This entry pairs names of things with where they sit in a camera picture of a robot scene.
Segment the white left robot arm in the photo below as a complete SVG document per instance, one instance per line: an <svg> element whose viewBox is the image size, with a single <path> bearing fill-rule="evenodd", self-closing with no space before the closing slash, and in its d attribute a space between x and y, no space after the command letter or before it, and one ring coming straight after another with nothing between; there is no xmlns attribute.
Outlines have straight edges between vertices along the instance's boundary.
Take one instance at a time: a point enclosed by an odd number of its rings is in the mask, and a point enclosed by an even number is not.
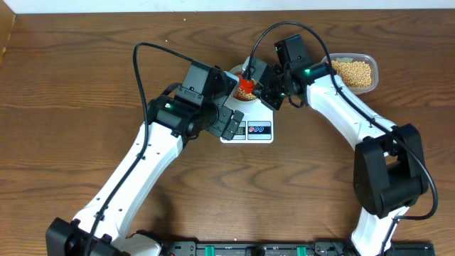
<svg viewBox="0 0 455 256"><path fill-rule="evenodd" d="M189 106L169 93L181 84L169 85L148 105L149 117L140 127L128 151L100 192L71 222L56 218L45 234L49 255L152 255L161 244L150 235L127 237L137 211L164 172L193 138L180 132L170 120Z"/></svg>

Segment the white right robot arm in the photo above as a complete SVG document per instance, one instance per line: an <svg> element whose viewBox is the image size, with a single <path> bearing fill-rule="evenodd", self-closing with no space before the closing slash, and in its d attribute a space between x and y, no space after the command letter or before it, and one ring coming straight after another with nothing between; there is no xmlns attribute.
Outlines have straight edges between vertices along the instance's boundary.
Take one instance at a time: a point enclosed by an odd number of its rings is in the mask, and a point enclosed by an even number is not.
<svg viewBox="0 0 455 256"><path fill-rule="evenodd" d="M250 55L242 75L255 81L253 93L271 110L298 97L322 114L355 152L353 189L362 206L350 241L358 255L384 255L397 224L434 184L424 164L422 140L411 124L397 126L381 117L336 74L329 60L315 63L295 35L274 44L279 62Z"/></svg>

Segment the red plastic scoop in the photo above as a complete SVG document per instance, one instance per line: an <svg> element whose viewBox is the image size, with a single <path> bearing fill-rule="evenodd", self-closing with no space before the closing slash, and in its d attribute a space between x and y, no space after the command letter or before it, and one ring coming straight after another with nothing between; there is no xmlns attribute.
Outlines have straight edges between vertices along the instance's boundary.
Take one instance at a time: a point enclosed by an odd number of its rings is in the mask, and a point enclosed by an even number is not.
<svg viewBox="0 0 455 256"><path fill-rule="evenodd" d="M239 88L246 94L251 94L254 89L254 83L251 80L246 80L241 74L237 74L239 77Z"/></svg>

